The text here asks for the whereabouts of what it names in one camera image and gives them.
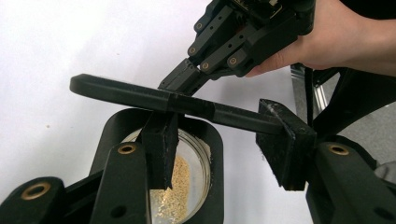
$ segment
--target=yellow grains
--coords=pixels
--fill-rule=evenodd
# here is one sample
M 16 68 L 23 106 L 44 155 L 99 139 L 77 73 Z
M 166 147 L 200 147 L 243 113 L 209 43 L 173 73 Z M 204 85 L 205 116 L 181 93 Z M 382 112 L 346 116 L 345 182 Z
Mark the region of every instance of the yellow grains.
M 167 219 L 166 223 L 178 223 L 187 215 L 187 200 L 190 188 L 190 170 L 187 162 L 176 156 L 172 176 L 173 189 L 150 191 L 151 205 L 158 207 L 155 219 Z

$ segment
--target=white background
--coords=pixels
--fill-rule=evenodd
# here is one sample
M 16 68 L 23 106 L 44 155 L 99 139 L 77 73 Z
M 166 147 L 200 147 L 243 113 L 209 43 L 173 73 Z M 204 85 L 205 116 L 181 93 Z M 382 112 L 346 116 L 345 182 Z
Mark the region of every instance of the white background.
M 18 185 L 87 176 L 101 131 L 125 108 L 75 95 L 86 73 L 157 88 L 187 57 L 208 0 L 0 1 L 0 201 Z M 196 97 L 256 111 L 295 110 L 289 68 L 209 81 Z M 279 188 L 254 133 L 216 126 L 224 142 L 224 223 L 311 223 L 303 192 Z

